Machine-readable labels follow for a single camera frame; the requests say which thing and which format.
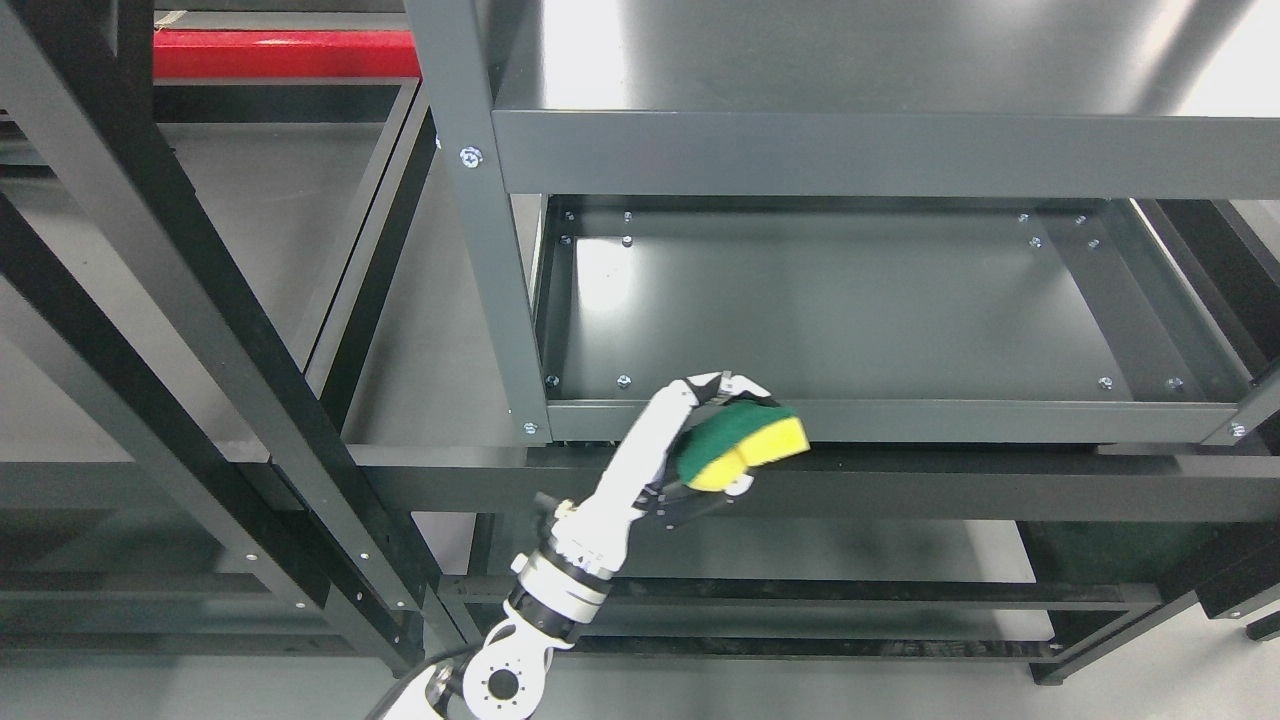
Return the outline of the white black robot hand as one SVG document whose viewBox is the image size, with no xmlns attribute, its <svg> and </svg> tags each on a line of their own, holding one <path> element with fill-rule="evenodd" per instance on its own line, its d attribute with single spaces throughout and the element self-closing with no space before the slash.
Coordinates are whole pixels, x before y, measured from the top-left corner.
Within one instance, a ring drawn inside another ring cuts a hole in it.
<svg viewBox="0 0 1280 720">
<path fill-rule="evenodd" d="M 763 386 L 732 372 L 678 378 L 659 388 L 640 411 L 595 489 L 550 528 L 550 543 L 571 565 L 608 580 L 625 564 L 630 527 L 644 515 L 637 498 L 660 478 L 669 448 L 704 405 L 777 402 Z"/>
</svg>

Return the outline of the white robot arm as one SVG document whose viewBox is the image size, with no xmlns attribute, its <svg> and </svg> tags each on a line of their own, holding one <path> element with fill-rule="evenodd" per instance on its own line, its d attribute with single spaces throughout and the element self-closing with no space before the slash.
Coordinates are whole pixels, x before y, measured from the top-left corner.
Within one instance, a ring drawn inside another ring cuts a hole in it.
<svg viewBox="0 0 1280 720">
<path fill-rule="evenodd" d="M 614 570 L 549 547 L 512 562 L 503 618 L 483 643 L 429 659 L 399 679 L 370 719 L 530 719 L 556 653 L 572 650 L 605 602 Z"/>
</svg>

